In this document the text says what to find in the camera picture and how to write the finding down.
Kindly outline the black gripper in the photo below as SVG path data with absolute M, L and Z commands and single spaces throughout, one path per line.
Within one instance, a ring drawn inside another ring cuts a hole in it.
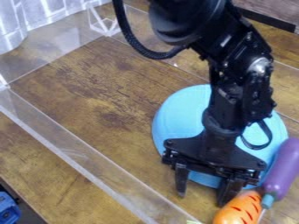
M 188 193 L 190 171 L 224 178 L 217 196 L 220 207 L 237 197 L 244 186 L 258 184 L 268 163 L 245 152 L 236 142 L 234 136 L 220 137 L 209 131 L 163 141 L 163 162 L 175 169 L 175 187 L 182 198 Z

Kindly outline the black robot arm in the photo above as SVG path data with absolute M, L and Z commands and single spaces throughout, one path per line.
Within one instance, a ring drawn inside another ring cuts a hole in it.
M 225 206 L 246 185 L 260 182 L 268 163 L 237 146 L 245 129 L 257 123 L 273 136 L 265 119 L 277 106 L 270 77 L 272 47 L 232 0 L 150 0 L 158 37 L 190 47 L 210 64 L 212 97 L 204 111 L 204 131 L 163 141 L 163 162 L 175 169 L 184 196 L 192 171 L 222 177 L 218 205 Z

